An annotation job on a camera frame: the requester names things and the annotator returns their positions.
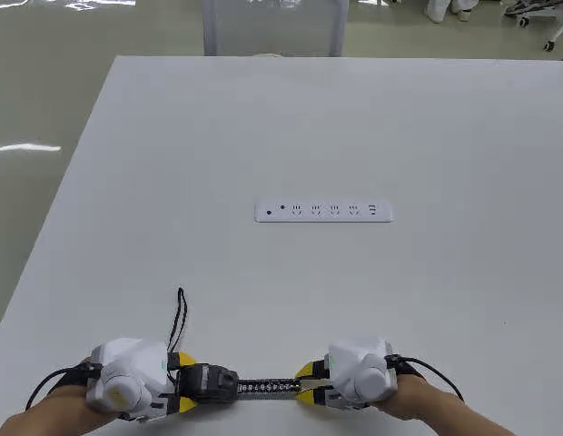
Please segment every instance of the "white shoe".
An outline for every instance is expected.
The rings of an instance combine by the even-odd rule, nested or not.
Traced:
[[[429,5],[425,6],[425,9],[423,9],[423,14],[425,14],[427,18],[429,18],[429,20],[436,25],[440,25],[443,22],[443,18],[445,18],[444,12],[443,14],[434,14],[433,11],[430,10]]]

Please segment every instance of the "wrist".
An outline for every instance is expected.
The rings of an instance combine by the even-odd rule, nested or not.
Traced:
[[[428,387],[420,394],[417,402],[416,417],[418,420],[430,425],[441,414],[453,413],[457,407],[465,406],[456,395],[440,391],[430,385]]]

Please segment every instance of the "white plastic casing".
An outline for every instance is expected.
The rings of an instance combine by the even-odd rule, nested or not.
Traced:
[[[389,398],[397,391],[394,370],[384,356],[392,347],[381,338],[333,342],[328,352],[331,384],[346,400],[366,403]]]
[[[131,418],[148,420],[166,415],[161,393],[173,391],[166,372],[164,342],[120,338],[92,351],[90,362],[103,365],[100,378],[88,382],[86,400],[101,411],[118,411]]]

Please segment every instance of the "forearm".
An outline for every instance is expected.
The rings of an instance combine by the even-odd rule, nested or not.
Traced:
[[[439,436],[513,436],[510,431],[474,412],[455,395],[445,392],[433,395],[418,418]]]

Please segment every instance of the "chair leg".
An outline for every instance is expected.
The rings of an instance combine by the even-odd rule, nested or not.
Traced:
[[[556,32],[554,32],[554,34],[552,35],[552,37],[549,39],[549,41],[556,43],[556,40],[558,39],[558,37],[560,35],[562,35],[563,33],[563,25],[561,25],[558,30]]]

